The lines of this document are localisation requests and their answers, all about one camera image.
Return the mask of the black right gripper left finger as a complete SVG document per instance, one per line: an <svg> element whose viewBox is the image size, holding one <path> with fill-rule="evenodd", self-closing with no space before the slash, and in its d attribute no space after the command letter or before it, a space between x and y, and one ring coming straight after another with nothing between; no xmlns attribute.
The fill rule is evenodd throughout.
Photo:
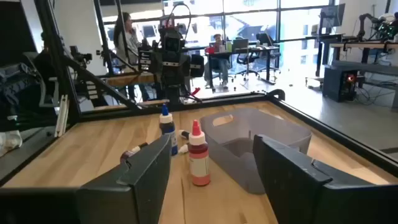
<svg viewBox="0 0 398 224"><path fill-rule="evenodd" d="M164 135L76 192L81 224L158 224L170 174Z"/></svg>

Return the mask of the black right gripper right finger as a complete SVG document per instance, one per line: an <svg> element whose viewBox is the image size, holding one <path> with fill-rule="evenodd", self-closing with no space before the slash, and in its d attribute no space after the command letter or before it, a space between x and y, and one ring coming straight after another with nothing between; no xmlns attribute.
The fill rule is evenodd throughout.
<svg viewBox="0 0 398 224"><path fill-rule="evenodd" d="M279 224L383 224L381 190L265 135L253 154Z"/></svg>

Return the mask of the red food coloring bottle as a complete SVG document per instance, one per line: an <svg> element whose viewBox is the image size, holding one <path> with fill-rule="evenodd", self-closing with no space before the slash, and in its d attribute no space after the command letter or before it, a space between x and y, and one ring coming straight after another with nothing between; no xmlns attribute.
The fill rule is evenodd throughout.
<svg viewBox="0 0 398 224"><path fill-rule="evenodd" d="M194 120L188 136L188 156L192 183L205 186L210 183L209 152L205 133L198 120Z"/></svg>

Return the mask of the small dark food coloring bottle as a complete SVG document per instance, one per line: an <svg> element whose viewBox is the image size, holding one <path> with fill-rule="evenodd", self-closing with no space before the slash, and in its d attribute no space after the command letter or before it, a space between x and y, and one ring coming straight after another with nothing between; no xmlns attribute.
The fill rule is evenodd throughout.
<svg viewBox="0 0 398 224"><path fill-rule="evenodd" d="M148 145L147 142L144 142L138 146L135 146L134 148L127 150L125 152L122 153L121 157L120 157L120 162L123 163L125 162L129 157L133 156L134 154L136 154L137 152L139 152L143 147L146 147Z"/></svg>

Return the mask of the person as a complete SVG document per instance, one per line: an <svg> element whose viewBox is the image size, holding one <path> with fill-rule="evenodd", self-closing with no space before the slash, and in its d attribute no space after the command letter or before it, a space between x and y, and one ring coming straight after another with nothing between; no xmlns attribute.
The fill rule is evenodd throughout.
<svg viewBox="0 0 398 224"><path fill-rule="evenodd" d="M132 26L132 20L128 12L122 12L116 20L113 43L116 55L122 60L131 65L139 61L138 48L142 44L137 39L136 30Z"/></svg>
<svg viewBox="0 0 398 224"><path fill-rule="evenodd" d="M221 34L215 34L213 36L215 38L215 44L214 47L216 50L220 48L220 45L223 44L223 39ZM221 77L222 77L222 87L227 88L228 87L228 69L229 69L229 60L224 57L215 57L211 59L211 69L212 70L217 70L221 72ZM212 81L212 78L210 78L210 68L209 68L209 62L205 64L205 71L204 71L204 79L206 81L206 88L210 87L210 82Z"/></svg>

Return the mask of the grey translucent plastic bin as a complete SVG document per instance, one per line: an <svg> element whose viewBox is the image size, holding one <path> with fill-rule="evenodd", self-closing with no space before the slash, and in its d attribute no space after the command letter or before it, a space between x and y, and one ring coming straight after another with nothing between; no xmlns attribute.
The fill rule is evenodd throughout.
<svg viewBox="0 0 398 224"><path fill-rule="evenodd" d="M254 108L204 116L200 119L211 160L250 194L265 193L252 153L255 135L262 134L307 153L311 130Z"/></svg>

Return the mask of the black office chair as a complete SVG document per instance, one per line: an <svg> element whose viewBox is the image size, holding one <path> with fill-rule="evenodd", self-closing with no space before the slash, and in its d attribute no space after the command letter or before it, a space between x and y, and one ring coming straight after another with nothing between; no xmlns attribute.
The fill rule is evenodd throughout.
<svg viewBox="0 0 398 224"><path fill-rule="evenodd" d="M255 61L255 59L258 59L261 51L259 49L255 48L250 48L248 46L247 49L242 49L242 50L237 50L233 51L233 53L237 54L238 56L236 57L236 63L244 65L246 68L238 74L241 74L244 77L244 81L248 79L248 75L250 73L255 74L255 76L259 76L259 73L255 70L252 70L249 68L249 65Z"/></svg>
<svg viewBox="0 0 398 224"><path fill-rule="evenodd" d="M260 45L266 46L266 47L278 47L279 45L274 42L274 40L271 38L269 34L265 33L258 33L256 34L256 39L259 41ZM276 62L281 56L281 53L279 52L279 49L274 49L269 52L265 53L265 59L269 59L270 63L270 69L273 70L274 72L278 71L281 73L279 68L272 67L271 62Z"/></svg>

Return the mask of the black office desk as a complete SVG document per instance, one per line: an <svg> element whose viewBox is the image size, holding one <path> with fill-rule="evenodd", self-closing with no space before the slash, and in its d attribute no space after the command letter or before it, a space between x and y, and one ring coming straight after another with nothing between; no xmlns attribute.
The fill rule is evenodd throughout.
<svg viewBox="0 0 398 224"><path fill-rule="evenodd" d="M219 60L219 59L223 59L226 57L230 58L232 55L235 55L235 54L238 54L238 56L236 58L237 59L236 62L245 65L246 68L243 71L236 73L234 75L234 77L231 79L232 82L235 79L237 79L237 75L242 75L244 83L241 83L241 85L243 87L245 87L249 80L248 75L250 73L253 73L256 75L256 78L258 80L266 82L270 85L275 85L275 81L270 80L271 70L273 70L274 72L275 71L280 72L279 68L271 67L271 58L273 56L275 56L276 58L280 56L279 52L274 52L275 50L279 50L279 48L274 47L274 46L272 46L272 47L256 47L256 48L246 48L246 49L235 49L232 52L216 52L213 54L206 53L206 56L208 57L209 67L205 69L205 72L208 72L208 74L209 74L209 76L208 76L209 87L213 91L215 90L214 84L213 84L214 76L213 76L213 69L212 69L212 66L215 64L215 63L213 63L213 58L217 58ZM258 59L261 54L264 54L266 56L266 67L265 67L266 77L265 78L262 78L260 76L260 74L259 74L261 72L260 70L256 71L256 70L251 70L249 68L249 64L253 63L256 59Z"/></svg>

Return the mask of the black computer tower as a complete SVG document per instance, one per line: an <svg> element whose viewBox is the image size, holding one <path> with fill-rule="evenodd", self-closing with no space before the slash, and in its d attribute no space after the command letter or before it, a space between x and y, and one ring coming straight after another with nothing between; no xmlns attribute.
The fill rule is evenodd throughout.
<svg viewBox="0 0 398 224"><path fill-rule="evenodd" d="M353 101L356 96L357 70L343 70L337 67L325 67L323 77L323 96L335 101Z"/></svg>

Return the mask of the white cloth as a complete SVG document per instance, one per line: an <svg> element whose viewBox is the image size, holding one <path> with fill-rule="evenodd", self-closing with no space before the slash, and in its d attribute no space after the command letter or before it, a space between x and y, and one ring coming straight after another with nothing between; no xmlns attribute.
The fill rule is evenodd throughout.
<svg viewBox="0 0 398 224"><path fill-rule="evenodd" d="M18 130L0 132L0 157L18 147L21 147L23 140Z"/></svg>

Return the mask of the wooden workbench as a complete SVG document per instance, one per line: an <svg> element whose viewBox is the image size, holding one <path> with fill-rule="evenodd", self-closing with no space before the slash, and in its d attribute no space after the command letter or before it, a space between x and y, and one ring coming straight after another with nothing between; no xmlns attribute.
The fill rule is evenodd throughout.
<svg viewBox="0 0 398 224"><path fill-rule="evenodd" d="M349 51L350 49L376 49L382 50L384 54L389 54L391 51L393 51L395 54L398 54L398 43L389 41L342 42L330 44L330 47L340 49L344 52Z"/></svg>

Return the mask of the black monitor on stand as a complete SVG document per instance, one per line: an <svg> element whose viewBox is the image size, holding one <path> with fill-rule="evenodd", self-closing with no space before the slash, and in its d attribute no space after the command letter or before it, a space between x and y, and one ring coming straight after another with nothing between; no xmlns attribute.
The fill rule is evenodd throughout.
<svg viewBox="0 0 398 224"><path fill-rule="evenodd" d="M317 26L316 42L318 43L317 66L315 76L320 77L321 66L329 61L329 45L332 40L341 40L341 34L332 34L331 30L341 26L345 4L323 7L320 11L320 22Z"/></svg>

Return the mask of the black aluminium rig frame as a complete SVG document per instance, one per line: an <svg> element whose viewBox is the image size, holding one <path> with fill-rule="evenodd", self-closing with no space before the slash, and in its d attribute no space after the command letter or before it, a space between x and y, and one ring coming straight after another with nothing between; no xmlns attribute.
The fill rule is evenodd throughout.
<svg viewBox="0 0 398 224"><path fill-rule="evenodd" d="M204 104L173 106L180 128L194 119L238 108L257 108L284 121L301 124L314 133L310 155L346 173L374 184L398 184L398 171L379 161L372 151L349 137L302 114L280 98L265 94L240 94L207 99ZM121 153L160 135L155 125L159 109L131 111L123 106L104 106L79 115L67 132L34 146L35 153L0 187L78 186L110 170Z"/></svg>

